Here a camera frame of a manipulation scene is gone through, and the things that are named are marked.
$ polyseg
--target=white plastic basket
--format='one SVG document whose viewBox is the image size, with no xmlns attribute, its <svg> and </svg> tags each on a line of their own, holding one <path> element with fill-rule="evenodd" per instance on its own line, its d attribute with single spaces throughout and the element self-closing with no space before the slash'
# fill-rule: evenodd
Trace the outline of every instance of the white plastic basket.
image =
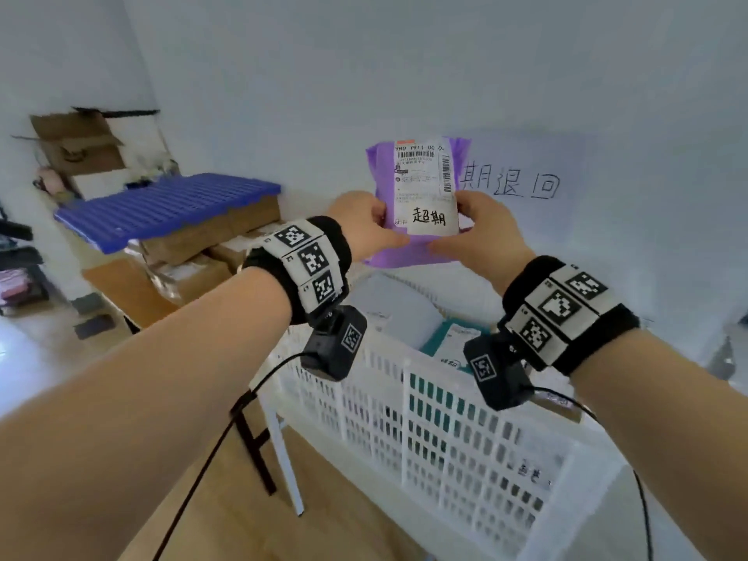
<svg viewBox="0 0 748 561">
<path fill-rule="evenodd" d="M 304 348 L 289 330 L 272 359 Z M 495 413 L 472 376 L 368 330 L 338 384 L 277 374 L 310 423 L 495 559 L 557 559 L 624 461 L 610 438 L 532 403 Z"/>
</svg>

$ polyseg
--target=blue crate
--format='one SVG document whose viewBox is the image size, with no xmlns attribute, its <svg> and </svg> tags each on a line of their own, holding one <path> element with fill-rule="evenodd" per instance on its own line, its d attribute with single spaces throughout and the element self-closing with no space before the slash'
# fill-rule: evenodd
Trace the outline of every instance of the blue crate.
<svg viewBox="0 0 748 561">
<path fill-rule="evenodd" d="M 201 173 L 164 177 L 149 187 L 92 200 L 77 200 L 55 212 L 55 219 L 104 254 L 173 233 L 188 224 L 256 203 L 280 193 L 280 185 L 256 178 Z"/>
</svg>

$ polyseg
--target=person's left hand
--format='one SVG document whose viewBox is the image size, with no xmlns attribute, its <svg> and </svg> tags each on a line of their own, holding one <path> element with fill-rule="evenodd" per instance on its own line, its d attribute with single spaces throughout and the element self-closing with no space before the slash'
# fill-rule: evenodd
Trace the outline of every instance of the person's left hand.
<svg viewBox="0 0 748 561">
<path fill-rule="evenodd" d="M 361 262 L 387 248 L 405 246 L 409 238 L 382 228 L 385 204 L 366 191 L 350 191 L 337 197 L 325 213 L 342 228 L 354 262 Z"/>
</svg>

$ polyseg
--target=barcode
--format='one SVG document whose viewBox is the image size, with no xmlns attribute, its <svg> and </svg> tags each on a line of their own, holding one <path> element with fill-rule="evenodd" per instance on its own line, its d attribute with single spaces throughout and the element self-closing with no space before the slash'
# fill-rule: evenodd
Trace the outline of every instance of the barcode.
<svg viewBox="0 0 748 561">
<path fill-rule="evenodd" d="M 406 159 L 409 157 L 434 157 L 434 152 L 423 150 L 420 152 L 398 152 L 398 159 Z"/>
<path fill-rule="evenodd" d="M 452 170 L 450 169 L 450 158 L 447 155 L 441 157 L 441 180 L 444 183 L 444 192 L 452 192 Z"/>
</svg>

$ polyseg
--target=paper sign on wall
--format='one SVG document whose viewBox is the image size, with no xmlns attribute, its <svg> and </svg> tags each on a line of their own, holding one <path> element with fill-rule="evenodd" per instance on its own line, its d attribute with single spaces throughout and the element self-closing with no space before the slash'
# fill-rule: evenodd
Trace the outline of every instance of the paper sign on wall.
<svg viewBox="0 0 748 561">
<path fill-rule="evenodd" d="M 589 138 L 580 134 L 476 130 L 460 188 L 506 204 L 531 243 L 559 244 L 584 193 Z"/>
</svg>

